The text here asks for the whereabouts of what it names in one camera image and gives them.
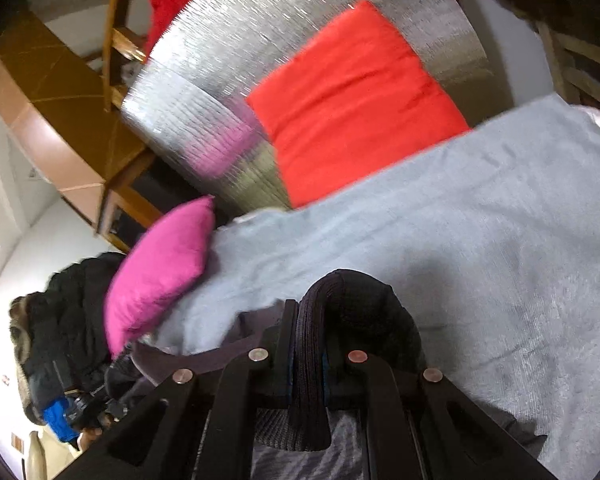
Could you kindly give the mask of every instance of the ladder rung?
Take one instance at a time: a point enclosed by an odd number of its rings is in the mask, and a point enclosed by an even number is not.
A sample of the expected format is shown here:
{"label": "ladder rung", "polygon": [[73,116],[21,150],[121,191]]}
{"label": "ladder rung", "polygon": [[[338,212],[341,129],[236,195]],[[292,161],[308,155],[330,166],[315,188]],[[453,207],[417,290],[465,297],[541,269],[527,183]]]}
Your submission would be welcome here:
{"label": "ladder rung", "polygon": [[125,98],[126,85],[116,85],[111,87],[111,103],[120,110],[122,108],[122,100]]}
{"label": "ladder rung", "polygon": [[111,38],[113,48],[127,59],[136,59],[144,62],[146,55],[142,50],[144,41],[134,31],[126,27],[117,27],[113,29]]}

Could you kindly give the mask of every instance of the black puffer jacket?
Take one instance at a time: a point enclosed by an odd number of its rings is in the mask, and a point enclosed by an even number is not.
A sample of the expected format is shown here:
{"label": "black puffer jacket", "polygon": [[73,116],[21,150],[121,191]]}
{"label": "black puffer jacket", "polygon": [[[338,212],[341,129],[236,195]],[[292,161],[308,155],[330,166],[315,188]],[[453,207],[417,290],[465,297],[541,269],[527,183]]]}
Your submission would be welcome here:
{"label": "black puffer jacket", "polygon": [[18,322],[11,316],[11,338],[29,388],[29,418],[39,420],[42,410],[63,394],[54,360],[67,359],[85,390],[103,384],[110,363],[104,300],[123,259],[123,254],[104,253],[83,260],[53,275],[45,292],[13,303],[21,305]]}

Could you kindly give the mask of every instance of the blue object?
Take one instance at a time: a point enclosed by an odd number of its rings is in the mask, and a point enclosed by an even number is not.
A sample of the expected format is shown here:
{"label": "blue object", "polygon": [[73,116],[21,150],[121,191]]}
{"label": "blue object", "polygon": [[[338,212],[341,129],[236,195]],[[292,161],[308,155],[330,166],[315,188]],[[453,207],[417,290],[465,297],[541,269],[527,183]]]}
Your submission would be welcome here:
{"label": "blue object", "polygon": [[77,438],[80,433],[74,431],[64,420],[64,410],[69,407],[66,397],[56,399],[54,403],[42,412],[42,418],[56,434],[60,442],[70,442]]}

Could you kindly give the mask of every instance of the pillow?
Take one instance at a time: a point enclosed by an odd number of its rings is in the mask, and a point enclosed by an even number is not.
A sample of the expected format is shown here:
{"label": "pillow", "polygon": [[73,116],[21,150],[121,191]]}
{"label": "pillow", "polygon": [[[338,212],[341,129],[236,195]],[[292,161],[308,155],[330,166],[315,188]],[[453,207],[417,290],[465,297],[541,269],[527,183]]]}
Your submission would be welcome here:
{"label": "pillow", "polygon": [[162,315],[202,274],[214,228],[213,197],[178,206],[140,238],[114,276],[104,325],[112,356],[154,329]]}
{"label": "pillow", "polygon": [[251,91],[293,207],[469,129],[400,32],[360,0]]}

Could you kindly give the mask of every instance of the screw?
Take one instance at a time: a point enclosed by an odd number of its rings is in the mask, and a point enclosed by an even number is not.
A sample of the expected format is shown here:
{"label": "screw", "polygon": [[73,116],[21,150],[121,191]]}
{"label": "screw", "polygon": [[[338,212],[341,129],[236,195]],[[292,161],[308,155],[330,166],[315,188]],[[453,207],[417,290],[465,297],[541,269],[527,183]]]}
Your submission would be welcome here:
{"label": "screw", "polygon": [[429,383],[439,383],[442,380],[442,377],[444,377],[442,372],[437,368],[427,368],[423,371],[422,376],[424,377],[424,380]]}
{"label": "screw", "polygon": [[264,348],[254,348],[249,352],[249,359],[255,362],[264,361],[267,357],[269,357],[269,352]]}
{"label": "screw", "polygon": [[352,350],[347,357],[352,363],[363,363],[368,359],[368,355],[362,350]]}
{"label": "screw", "polygon": [[186,384],[193,379],[193,372],[188,368],[181,368],[180,370],[174,371],[171,379],[173,379],[175,383]]}

